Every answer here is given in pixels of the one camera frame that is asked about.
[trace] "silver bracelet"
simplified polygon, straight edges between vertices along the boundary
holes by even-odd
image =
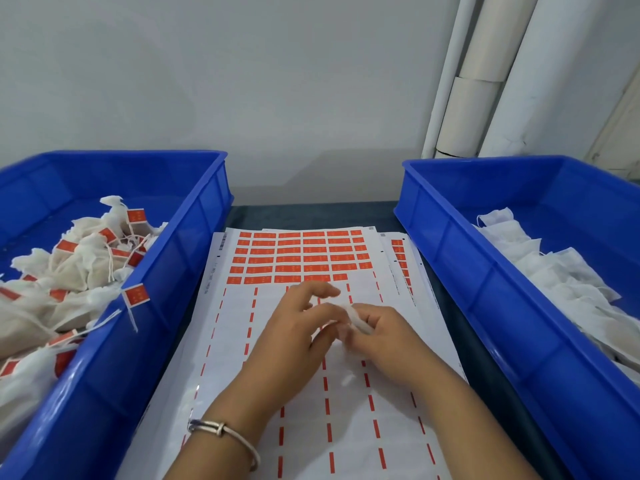
[[[253,445],[249,443],[247,440],[245,440],[244,437],[242,437],[242,435],[240,435],[233,429],[229,428],[223,422],[217,423],[215,421],[202,421],[200,419],[192,419],[189,421],[189,425],[187,426],[187,429],[189,430],[190,433],[193,433],[194,431],[206,431],[207,433],[212,433],[219,438],[222,437],[224,433],[229,433],[229,435],[233,436],[240,443],[244,444],[245,448],[247,448],[247,450],[249,450],[253,455],[253,460],[251,462],[251,469],[249,469],[249,471],[254,472],[260,466],[260,455],[258,454],[256,449],[253,447]]]

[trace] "dark table surface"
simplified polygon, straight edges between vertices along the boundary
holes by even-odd
[[[393,213],[395,206],[395,201],[240,206],[231,209],[225,226],[248,230],[375,226],[378,232],[405,232]],[[422,260],[470,386],[482,398],[542,478],[571,479],[572,476],[562,460],[484,348],[476,332],[453,302],[429,263],[424,258]],[[185,314],[179,337],[191,320],[198,288],[199,286]]]

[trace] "hand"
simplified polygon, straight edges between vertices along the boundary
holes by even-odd
[[[340,290],[325,282],[307,281],[290,287],[244,367],[221,396],[230,397],[228,402],[234,403],[236,410],[240,401],[248,401],[251,414],[267,420],[289,402],[320,367],[338,337],[336,325],[325,326],[313,340],[311,336],[330,321],[349,322],[340,306],[331,303],[312,306],[309,300],[312,296],[338,295]]]
[[[354,304],[361,319],[373,327],[371,335],[339,326],[340,339],[349,349],[372,359],[392,381],[413,387],[420,377],[420,363],[435,356],[404,317],[391,306]]]

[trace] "right hand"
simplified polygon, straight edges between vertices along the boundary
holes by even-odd
[[[354,309],[373,327],[371,335],[339,326],[339,338],[348,350],[370,358],[393,382],[413,387],[420,377],[423,360],[435,357],[431,349],[391,306],[356,303]]]

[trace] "blue plastic tray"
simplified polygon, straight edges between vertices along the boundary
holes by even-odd
[[[404,162],[396,216],[577,479],[640,478],[640,389],[470,223],[509,207],[640,317],[640,187],[567,157]]]
[[[100,217],[100,197],[144,208],[164,232],[125,284],[151,300],[91,333],[0,467],[2,479],[112,478],[153,392],[200,278],[213,232],[233,201],[227,154],[52,152],[0,172],[0,270],[32,247],[51,249],[70,220]],[[124,310],[114,300],[103,318]]]

